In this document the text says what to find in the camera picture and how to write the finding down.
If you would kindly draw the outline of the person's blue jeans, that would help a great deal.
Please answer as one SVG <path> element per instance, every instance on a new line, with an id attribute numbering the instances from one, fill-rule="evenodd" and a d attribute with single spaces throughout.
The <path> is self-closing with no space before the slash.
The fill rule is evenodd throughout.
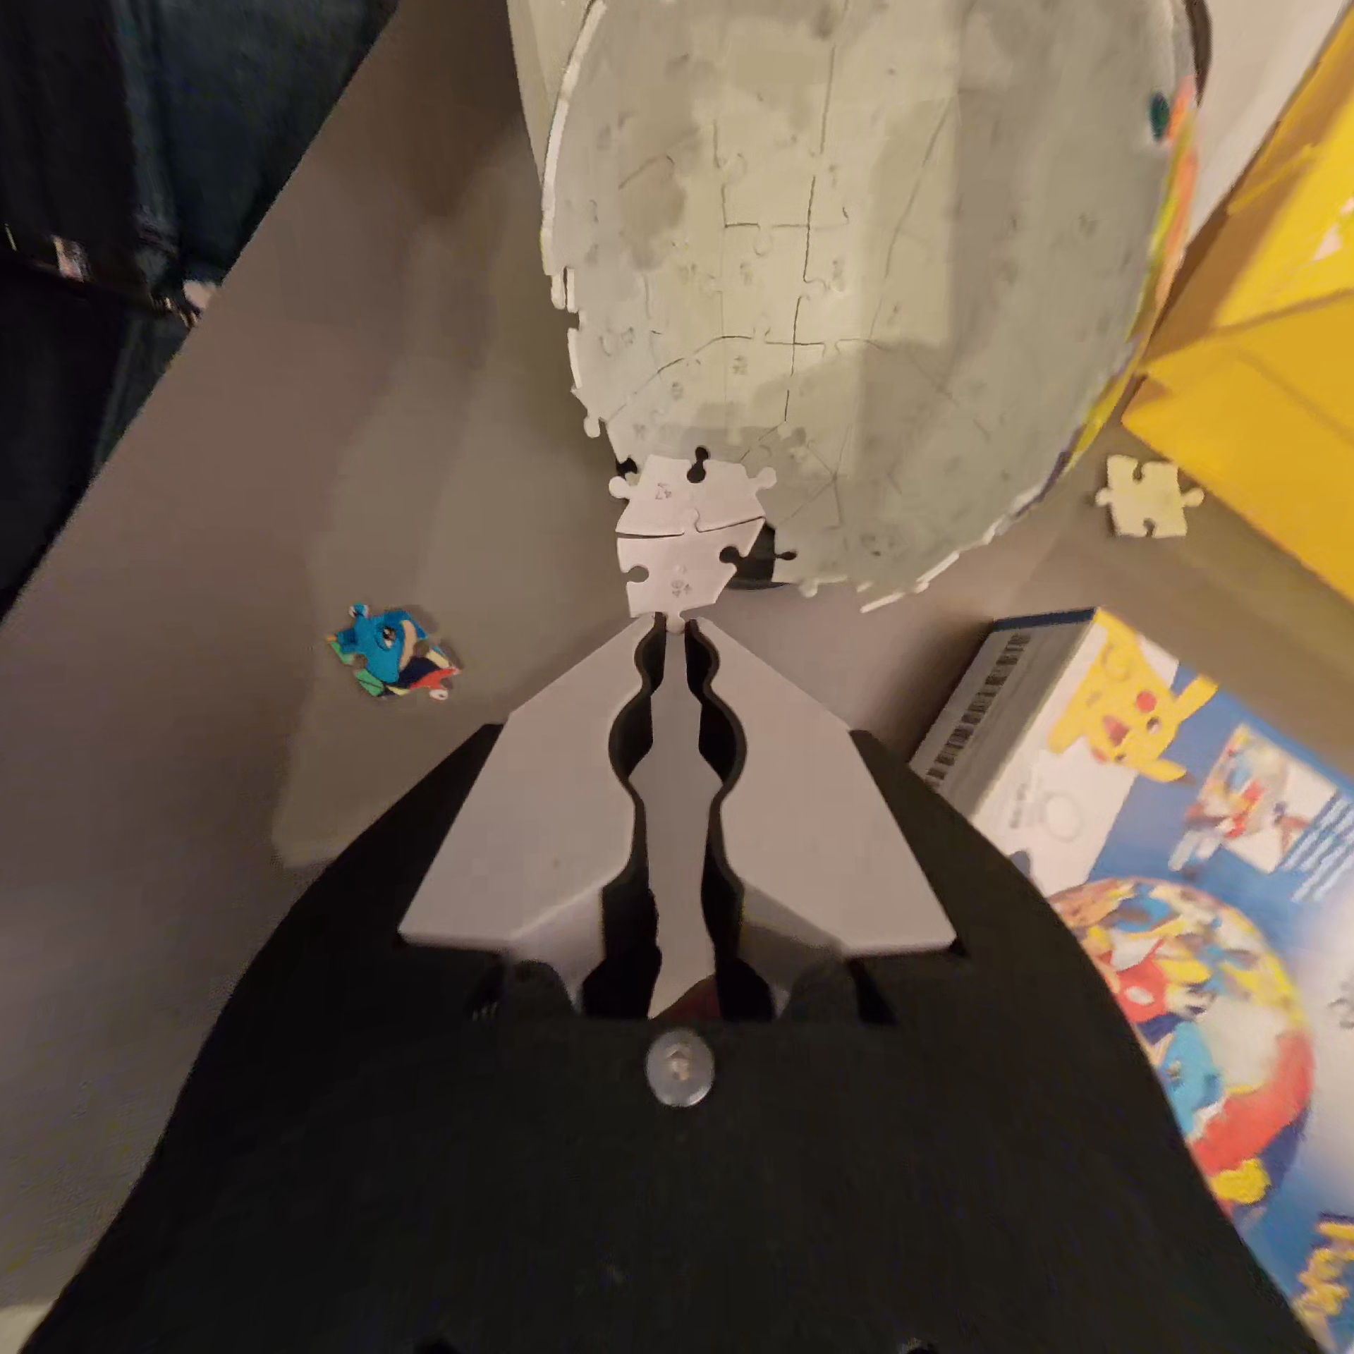
<path id="1" fill-rule="evenodd" d="M 134 260 L 194 325 L 397 2 L 115 2 Z"/>

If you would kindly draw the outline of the blue white puzzle box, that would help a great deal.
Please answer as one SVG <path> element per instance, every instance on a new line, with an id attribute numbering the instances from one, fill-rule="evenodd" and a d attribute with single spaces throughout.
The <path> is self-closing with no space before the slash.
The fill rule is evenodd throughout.
<path id="1" fill-rule="evenodd" d="M 1221 1212 L 1350 1351 L 1350 781 L 1106 611 L 996 621 L 910 765 L 1050 899 Z"/>

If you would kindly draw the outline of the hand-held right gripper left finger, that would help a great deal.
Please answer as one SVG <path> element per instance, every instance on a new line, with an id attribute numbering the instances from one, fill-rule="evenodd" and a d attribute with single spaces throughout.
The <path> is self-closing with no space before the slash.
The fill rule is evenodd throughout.
<path id="1" fill-rule="evenodd" d="M 596 1018 L 649 1014 L 661 952 L 646 812 L 666 626 L 641 619 L 498 729 L 400 923 L 410 944 L 538 963 Z"/>

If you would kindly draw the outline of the colourful puzzle ball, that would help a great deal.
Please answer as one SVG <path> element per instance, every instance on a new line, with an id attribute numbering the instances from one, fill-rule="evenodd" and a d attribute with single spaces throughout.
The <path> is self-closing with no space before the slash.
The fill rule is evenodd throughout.
<path id="1" fill-rule="evenodd" d="M 1091 447 L 1189 238 L 1185 4 L 562 4 L 539 251 L 620 468 L 768 471 L 868 614 Z"/>

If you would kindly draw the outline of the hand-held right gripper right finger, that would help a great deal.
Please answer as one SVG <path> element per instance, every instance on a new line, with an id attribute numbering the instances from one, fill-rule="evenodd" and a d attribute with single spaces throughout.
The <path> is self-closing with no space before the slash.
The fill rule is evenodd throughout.
<path id="1" fill-rule="evenodd" d="M 701 913 L 721 1019 L 775 1019 L 819 968 L 940 954 L 957 932 L 854 731 L 711 623 L 685 626 L 709 805 Z"/>

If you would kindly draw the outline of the white joined puzzle pieces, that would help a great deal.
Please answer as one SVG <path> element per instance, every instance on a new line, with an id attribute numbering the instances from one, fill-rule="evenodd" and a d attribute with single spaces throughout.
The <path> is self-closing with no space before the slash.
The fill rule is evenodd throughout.
<path id="1" fill-rule="evenodd" d="M 373 614 L 364 604 L 349 609 L 347 628 L 326 635 L 325 645 L 373 700 L 421 693 L 447 703 L 462 672 L 448 650 L 407 611 Z"/>
<path id="2" fill-rule="evenodd" d="M 678 633 L 689 614 L 715 605 L 754 549 L 766 523 L 761 494 L 775 485 L 773 468 L 715 463 L 703 449 L 694 461 L 654 454 L 634 483 L 613 476 L 630 616 L 663 619 Z"/>

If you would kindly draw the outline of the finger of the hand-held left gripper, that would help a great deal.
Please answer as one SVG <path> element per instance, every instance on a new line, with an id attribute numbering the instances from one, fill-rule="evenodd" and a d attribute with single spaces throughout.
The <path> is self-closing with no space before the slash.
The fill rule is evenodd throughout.
<path id="1" fill-rule="evenodd" d="M 603 2 L 508 2 L 519 98 L 544 203 L 594 214 L 601 153 Z"/>

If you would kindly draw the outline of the black round ball stand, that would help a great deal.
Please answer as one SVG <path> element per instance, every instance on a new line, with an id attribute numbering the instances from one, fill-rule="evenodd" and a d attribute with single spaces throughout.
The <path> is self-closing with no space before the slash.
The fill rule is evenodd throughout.
<path id="1" fill-rule="evenodd" d="M 780 543 L 773 525 L 764 521 L 751 550 L 742 556 L 732 552 L 733 574 L 725 588 L 728 592 L 768 592 L 788 586 L 776 569 L 795 564 L 797 557 L 799 552 Z"/>

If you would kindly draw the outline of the single white puzzle piece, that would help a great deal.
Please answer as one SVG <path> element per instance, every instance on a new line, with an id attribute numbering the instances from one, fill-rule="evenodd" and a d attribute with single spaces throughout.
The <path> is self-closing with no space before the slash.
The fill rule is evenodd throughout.
<path id="1" fill-rule="evenodd" d="M 1108 513 L 1118 538 L 1180 540 L 1187 535 L 1189 514 L 1203 507 L 1204 499 L 1199 487 L 1180 485 L 1177 466 L 1170 463 L 1111 454 L 1094 506 Z"/>

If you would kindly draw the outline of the yellow cardboard box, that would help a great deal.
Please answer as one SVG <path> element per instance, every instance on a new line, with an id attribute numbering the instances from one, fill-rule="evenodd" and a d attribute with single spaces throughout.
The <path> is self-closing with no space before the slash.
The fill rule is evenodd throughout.
<path id="1" fill-rule="evenodd" d="M 1352 19 L 1204 231 L 1122 423 L 1352 600 Z"/>

